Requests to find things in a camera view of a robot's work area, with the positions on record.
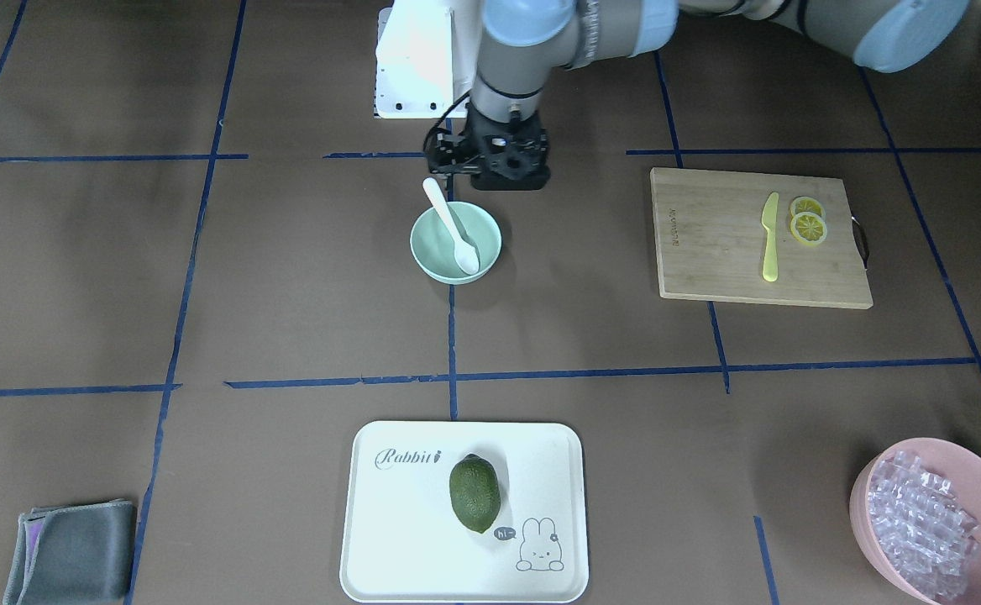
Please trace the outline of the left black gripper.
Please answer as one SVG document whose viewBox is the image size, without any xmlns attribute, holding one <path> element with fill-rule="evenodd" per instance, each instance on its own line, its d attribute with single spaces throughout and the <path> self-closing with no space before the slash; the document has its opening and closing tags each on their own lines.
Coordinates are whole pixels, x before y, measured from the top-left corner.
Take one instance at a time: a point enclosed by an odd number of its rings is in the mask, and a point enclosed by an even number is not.
<svg viewBox="0 0 981 605">
<path fill-rule="evenodd" d="M 537 191 L 549 181 L 549 140 L 538 112 L 514 113 L 505 123 L 467 103 L 461 134 L 432 127 L 425 135 L 427 169 L 433 175 L 468 176 L 480 191 Z"/>
</svg>

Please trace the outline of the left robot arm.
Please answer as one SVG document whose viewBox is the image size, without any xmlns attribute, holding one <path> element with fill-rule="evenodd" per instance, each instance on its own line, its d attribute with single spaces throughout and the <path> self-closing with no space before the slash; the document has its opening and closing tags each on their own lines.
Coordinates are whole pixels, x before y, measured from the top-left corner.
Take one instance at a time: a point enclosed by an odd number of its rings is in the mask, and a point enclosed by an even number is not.
<svg viewBox="0 0 981 605">
<path fill-rule="evenodd" d="M 679 16 L 772 22 L 891 73 L 915 66 L 956 28 L 966 1 L 485 1 L 474 84 L 460 133 L 436 124 L 422 154 L 433 176 L 480 191 L 537 191 L 549 179 L 539 103 L 554 69 L 581 69 L 666 45 Z"/>
</svg>

